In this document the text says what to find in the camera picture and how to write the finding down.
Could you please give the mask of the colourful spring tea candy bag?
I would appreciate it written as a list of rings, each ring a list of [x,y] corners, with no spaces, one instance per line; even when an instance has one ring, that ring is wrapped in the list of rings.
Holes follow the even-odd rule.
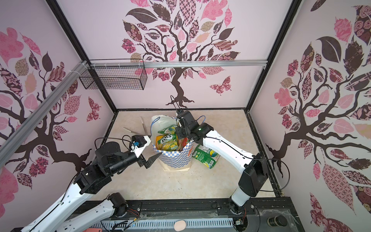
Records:
[[[178,149],[178,137],[175,133],[176,127],[176,125],[171,125],[157,132],[158,136],[155,141],[157,150],[176,151]]]

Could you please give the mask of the blue checkered paper bag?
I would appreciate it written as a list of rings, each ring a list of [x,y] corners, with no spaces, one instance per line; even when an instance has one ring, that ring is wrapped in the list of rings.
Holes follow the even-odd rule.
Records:
[[[175,117],[156,115],[151,118],[150,135],[153,149],[161,153],[159,160],[164,171],[187,171],[191,167],[195,142],[180,138],[176,129],[180,122]]]

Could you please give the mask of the green Fox's candy bag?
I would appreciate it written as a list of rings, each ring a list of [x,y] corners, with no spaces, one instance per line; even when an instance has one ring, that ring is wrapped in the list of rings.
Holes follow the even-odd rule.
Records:
[[[212,169],[217,163],[220,155],[210,148],[202,145],[197,145],[192,154],[192,157],[203,163],[209,169]]]

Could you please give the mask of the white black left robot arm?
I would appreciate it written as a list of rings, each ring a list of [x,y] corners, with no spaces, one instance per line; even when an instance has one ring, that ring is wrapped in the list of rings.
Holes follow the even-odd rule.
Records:
[[[123,217],[128,213],[137,215],[137,212],[129,208],[127,201],[120,193],[112,193],[92,209],[71,217],[81,205],[111,182],[115,174],[122,173],[134,163],[150,168],[162,154],[157,153],[145,159],[142,152],[149,144],[147,142],[132,150],[122,152],[117,142],[109,142],[97,149],[94,161],[76,175],[65,193],[22,231],[82,232],[111,216]]]

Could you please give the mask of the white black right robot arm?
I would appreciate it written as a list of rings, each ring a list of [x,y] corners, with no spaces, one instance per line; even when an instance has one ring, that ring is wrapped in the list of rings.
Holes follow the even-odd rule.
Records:
[[[241,174],[238,187],[229,198],[229,209],[234,214],[242,213],[245,203],[258,195],[269,178],[267,160],[259,153],[253,155],[237,147],[209,124],[199,124],[189,111],[178,110],[176,121],[176,135],[215,151]]]

